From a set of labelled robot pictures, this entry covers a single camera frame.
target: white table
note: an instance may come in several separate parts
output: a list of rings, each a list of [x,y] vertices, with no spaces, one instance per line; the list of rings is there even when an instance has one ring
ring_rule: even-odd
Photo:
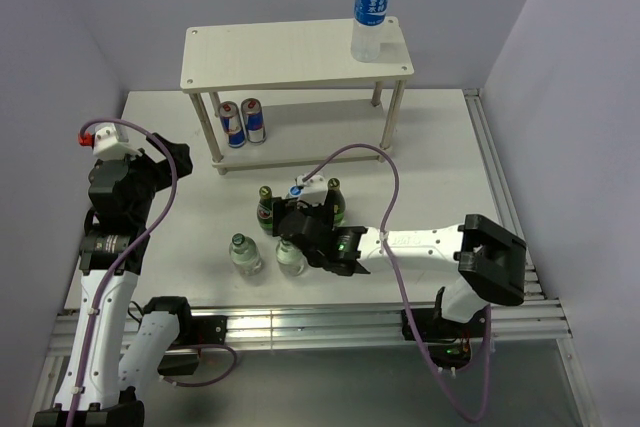
[[[317,163],[326,157],[326,150],[335,150],[344,142],[374,142],[383,149],[391,147],[407,79],[413,75],[413,65],[396,17],[387,17],[381,25],[380,56],[373,62],[358,62],[351,56],[353,19],[307,20],[302,22],[272,22],[263,24],[217,25],[187,29],[180,88],[189,95],[204,139],[209,146],[213,166],[220,174],[230,170]],[[386,119],[382,113],[380,95],[384,82],[394,81]],[[307,89],[335,87],[339,83],[373,85],[370,102],[349,106],[347,118],[335,106],[318,104],[306,97],[298,98],[285,108],[271,108],[278,115],[279,136],[260,148],[233,149],[227,145],[220,123],[212,121],[202,97],[208,93],[213,114],[218,116],[220,92],[222,100],[241,105],[251,89]],[[263,94],[256,96],[263,99]],[[327,129],[322,121],[307,128],[296,122],[301,110],[313,109],[321,120],[342,119]],[[267,135],[273,131],[267,129]],[[287,149],[285,138],[304,135],[298,149]],[[336,138],[339,144],[334,147]],[[375,158],[371,151],[350,152],[349,160]]]
[[[368,90],[249,91],[239,95],[257,96],[265,104],[370,99]],[[389,96],[390,92],[383,92],[383,100],[388,101]],[[190,107],[189,98],[181,92],[132,92],[123,114],[123,118],[157,131],[172,142],[188,143],[194,163],[193,173],[178,183],[169,216],[151,236],[135,300],[146,303],[153,296],[181,295],[192,306],[201,307],[399,301],[391,270],[345,278],[309,268],[298,278],[284,277],[275,262],[276,240],[267,237],[256,220],[258,189],[269,185],[275,195],[284,195],[294,177],[308,172],[309,167],[218,175],[211,168],[211,156],[198,120],[186,112]],[[300,109],[300,115],[305,112],[313,115],[311,109]],[[133,145],[144,146],[150,155],[161,159],[141,136],[132,132],[130,137]],[[400,171],[401,188],[388,224],[390,229],[443,227],[462,222],[468,213],[498,221],[461,91],[407,90],[395,139],[393,157]],[[295,142],[290,147],[296,148]],[[334,163],[324,169],[324,174],[341,181],[348,224],[379,226],[393,186],[386,163]],[[168,191],[156,196],[150,220],[162,210],[167,197]],[[250,280],[240,277],[229,260],[228,245],[236,232],[254,238],[266,262],[264,271]],[[442,273],[405,275],[410,299],[416,302],[432,301],[448,280]],[[76,275],[68,308],[79,306],[78,282]]]

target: bottle label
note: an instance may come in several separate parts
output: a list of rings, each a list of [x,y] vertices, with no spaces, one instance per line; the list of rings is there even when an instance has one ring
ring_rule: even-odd
[[[362,25],[378,25],[387,15],[387,0],[356,0],[353,16]]]
[[[258,205],[258,217],[263,220],[267,220],[271,218],[271,210],[265,207],[264,205]]]

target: red bull can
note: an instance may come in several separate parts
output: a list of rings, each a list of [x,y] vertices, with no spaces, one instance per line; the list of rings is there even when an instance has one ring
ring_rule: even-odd
[[[264,128],[262,105],[258,99],[245,99],[242,101],[242,119],[247,129],[247,139],[252,144],[261,144],[267,139],[267,131]]]
[[[218,109],[222,128],[227,134],[227,143],[229,147],[234,149],[242,147],[245,142],[244,130],[242,129],[242,121],[240,120],[240,112],[235,102],[222,102]]]

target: white shelf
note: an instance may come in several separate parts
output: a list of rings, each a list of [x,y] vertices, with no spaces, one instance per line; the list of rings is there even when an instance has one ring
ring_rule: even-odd
[[[351,57],[352,19],[187,29],[180,88],[185,93],[313,87],[406,80],[413,64],[396,17],[384,23],[380,57]]]
[[[367,95],[370,92],[344,96],[340,92],[265,90],[221,94],[221,100],[238,105],[248,97],[258,98],[263,105],[267,140],[263,144],[247,142],[240,148],[231,148],[219,119],[212,117],[223,155],[222,162],[214,162],[214,167],[241,170],[315,164],[345,143],[378,145],[385,122],[383,108],[371,105]],[[176,102],[184,104],[185,109],[192,108],[186,95],[176,98]],[[375,158],[375,153],[362,150],[349,152],[341,160]]]

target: bottle neck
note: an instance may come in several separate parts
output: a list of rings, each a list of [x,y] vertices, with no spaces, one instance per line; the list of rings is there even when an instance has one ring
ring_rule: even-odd
[[[240,245],[233,244],[233,247],[232,247],[233,251],[236,254],[244,254],[247,251],[248,248],[249,248],[249,243],[248,242],[243,242]]]

